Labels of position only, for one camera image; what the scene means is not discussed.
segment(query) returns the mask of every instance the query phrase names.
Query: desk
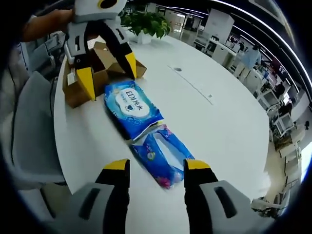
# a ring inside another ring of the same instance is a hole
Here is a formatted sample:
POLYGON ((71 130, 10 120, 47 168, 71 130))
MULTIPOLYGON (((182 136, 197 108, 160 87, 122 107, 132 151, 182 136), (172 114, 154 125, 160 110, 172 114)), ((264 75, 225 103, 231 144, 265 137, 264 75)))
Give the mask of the desk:
MULTIPOLYGON (((137 80, 165 123, 196 159, 210 164, 250 199, 262 196, 269 120, 250 92, 204 53, 172 37, 130 43, 146 67, 137 80), (174 71, 179 67, 181 72, 174 71)), ((71 109, 58 78, 54 125, 59 161, 72 193, 94 182, 103 166, 130 159, 130 204, 126 233, 189 233, 183 182, 163 190, 140 165, 104 110, 103 96, 71 109)))

